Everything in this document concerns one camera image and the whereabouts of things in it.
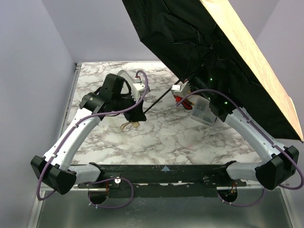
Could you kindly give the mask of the beige umbrella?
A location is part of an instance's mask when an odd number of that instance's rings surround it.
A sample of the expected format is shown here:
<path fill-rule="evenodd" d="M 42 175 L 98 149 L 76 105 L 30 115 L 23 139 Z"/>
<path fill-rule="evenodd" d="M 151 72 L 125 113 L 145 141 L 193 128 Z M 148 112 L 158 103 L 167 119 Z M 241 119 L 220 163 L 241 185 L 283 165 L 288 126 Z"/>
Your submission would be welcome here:
<path fill-rule="evenodd" d="M 179 79 L 215 76 L 260 85 L 288 121 L 284 139 L 304 139 L 292 99 L 227 0 L 125 0 L 123 5 L 140 41 Z"/>

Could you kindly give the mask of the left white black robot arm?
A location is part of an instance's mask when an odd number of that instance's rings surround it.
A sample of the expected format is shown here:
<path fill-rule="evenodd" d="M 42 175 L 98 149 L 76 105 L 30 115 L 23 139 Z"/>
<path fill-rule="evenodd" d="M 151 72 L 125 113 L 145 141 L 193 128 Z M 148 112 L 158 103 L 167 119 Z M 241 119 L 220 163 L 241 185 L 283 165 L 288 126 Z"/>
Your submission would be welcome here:
<path fill-rule="evenodd" d="M 44 183 L 64 195 L 75 184 L 96 181 L 101 169 L 94 164 L 71 167 L 74 155 L 106 116 L 123 114 L 129 123 L 146 121 L 143 99 L 149 91 L 148 81 L 132 79 L 124 70 L 108 74 L 101 87 L 82 98 L 74 119 L 58 141 L 43 156 L 31 160 L 38 187 Z"/>

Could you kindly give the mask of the purple umbrella case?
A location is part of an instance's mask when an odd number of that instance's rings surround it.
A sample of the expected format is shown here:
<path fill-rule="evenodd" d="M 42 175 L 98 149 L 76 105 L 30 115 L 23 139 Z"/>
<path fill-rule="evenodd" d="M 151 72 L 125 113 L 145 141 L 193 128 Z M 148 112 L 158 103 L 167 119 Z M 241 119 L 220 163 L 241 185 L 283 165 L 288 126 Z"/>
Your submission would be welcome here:
<path fill-rule="evenodd" d="M 133 78 L 125 70 L 120 70 L 117 74 L 123 77 L 130 85 L 134 83 Z"/>

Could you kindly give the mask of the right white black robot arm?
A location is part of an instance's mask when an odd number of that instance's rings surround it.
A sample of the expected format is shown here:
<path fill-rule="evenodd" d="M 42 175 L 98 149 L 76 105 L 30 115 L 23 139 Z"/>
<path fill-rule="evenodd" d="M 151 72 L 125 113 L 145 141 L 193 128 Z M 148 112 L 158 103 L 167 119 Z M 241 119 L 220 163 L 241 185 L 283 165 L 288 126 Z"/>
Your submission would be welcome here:
<path fill-rule="evenodd" d="M 214 142 L 222 142 L 213 154 L 215 162 L 225 162 L 226 173 L 233 179 L 258 181 L 272 190 L 299 172 L 299 151 L 286 147 L 278 138 L 287 138 L 288 121 L 267 95 L 265 89 L 253 83 L 232 83 L 215 76 L 193 77 L 189 80 L 192 92 L 205 97 L 207 109 L 232 130 L 231 139 L 214 133 Z"/>

